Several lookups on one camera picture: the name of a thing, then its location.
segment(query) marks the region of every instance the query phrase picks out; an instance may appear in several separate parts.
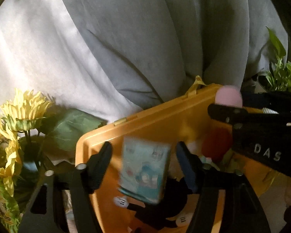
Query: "silver bolt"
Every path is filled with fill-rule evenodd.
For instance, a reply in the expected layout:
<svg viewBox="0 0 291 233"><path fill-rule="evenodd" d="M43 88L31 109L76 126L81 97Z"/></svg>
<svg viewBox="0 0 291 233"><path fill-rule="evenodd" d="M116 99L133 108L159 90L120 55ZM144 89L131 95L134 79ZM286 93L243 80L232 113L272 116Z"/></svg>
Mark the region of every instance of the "silver bolt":
<svg viewBox="0 0 291 233"><path fill-rule="evenodd" d="M86 168L86 164L78 164L77 165L77 169L78 170L83 170L83 169L85 169Z"/></svg>
<svg viewBox="0 0 291 233"><path fill-rule="evenodd" d="M49 176L52 176L53 174L54 174L53 170L48 170L48 171L45 172L44 175L49 177Z"/></svg>
<svg viewBox="0 0 291 233"><path fill-rule="evenodd" d="M244 175L243 172L240 171L240 170L238 170L238 169L236 169L236 170L234 171L234 173L235 173L237 176L242 176L242 175Z"/></svg>
<svg viewBox="0 0 291 233"><path fill-rule="evenodd" d="M204 170L210 170L212 168L212 166L210 164L204 164L203 165L203 169Z"/></svg>
<svg viewBox="0 0 291 233"><path fill-rule="evenodd" d="M234 129L236 129L236 130L240 130L241 127L242 127L242 123L236 123L236 124L234 125Z"/></svg>

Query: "white glove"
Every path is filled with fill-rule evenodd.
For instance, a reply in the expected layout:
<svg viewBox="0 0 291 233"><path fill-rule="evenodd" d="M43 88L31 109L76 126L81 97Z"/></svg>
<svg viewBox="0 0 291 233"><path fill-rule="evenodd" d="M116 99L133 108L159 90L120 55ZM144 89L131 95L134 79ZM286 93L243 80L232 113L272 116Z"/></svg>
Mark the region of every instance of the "white glove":
<svg viewBox="0 0 291 233"><path fill-rule="evenodd" d="M129 202L127 201L126 196L120 197L114 197L113 198L113 202L115 203L115 205L121 207L121 208L127 208L129 205Z"/></svg>
<svg viewBox="0 0 291 233"><path fill-rule="evenodd" d="M193 213L188 213L185 215L181 215L176 219L176 224L178 227L183 227L185 225L189 225L193 217Z"/></svg>

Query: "pink round object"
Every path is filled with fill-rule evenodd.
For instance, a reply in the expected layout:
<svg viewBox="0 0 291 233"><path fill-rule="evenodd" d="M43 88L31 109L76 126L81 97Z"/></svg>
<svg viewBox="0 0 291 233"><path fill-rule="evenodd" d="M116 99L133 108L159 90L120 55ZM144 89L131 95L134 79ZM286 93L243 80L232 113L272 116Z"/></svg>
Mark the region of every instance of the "pink round object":
<svg viewBox="0 0 291 233"><path fill-rule="evenodd" d="M240 90L235 86L222 86L216 93L215 103L242 108L242 97Z"/></svg>

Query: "mickey mouse plush toy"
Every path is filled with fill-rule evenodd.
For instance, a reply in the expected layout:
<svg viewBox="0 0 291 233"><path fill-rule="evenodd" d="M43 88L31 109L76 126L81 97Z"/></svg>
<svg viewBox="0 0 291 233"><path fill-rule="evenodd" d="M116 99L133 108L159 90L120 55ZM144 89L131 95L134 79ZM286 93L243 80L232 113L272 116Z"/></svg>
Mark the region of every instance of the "mickey mouse plush toy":
<svg viewBox="0 0 291 233"><path fill-rule="evenodd" d="M136 211L135 218L128 227L129 233L156 233L164 227L177 228L190 223L192 213L179 216L174 221L167 219L182 211L188 194L192 194L192 191L188 189L184 178L180 181L167 178L164 197L157 205L145 204L144 208L129 203L125 196L114 197L114 203L119 207Z"/></svg>

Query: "red ball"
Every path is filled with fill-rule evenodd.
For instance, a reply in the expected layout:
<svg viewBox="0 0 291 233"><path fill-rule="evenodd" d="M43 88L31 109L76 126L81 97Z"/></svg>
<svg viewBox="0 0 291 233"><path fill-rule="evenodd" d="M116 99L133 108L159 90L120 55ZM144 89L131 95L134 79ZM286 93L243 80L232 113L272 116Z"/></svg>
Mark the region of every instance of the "red ball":
<svg viewBox="0 0 291 233"><path fill-rule="evenodd" d="M233 137L225 128L211 130L202 145L202 154L211 158L212 162L219 163L224 154L232 147Z"/></svg>

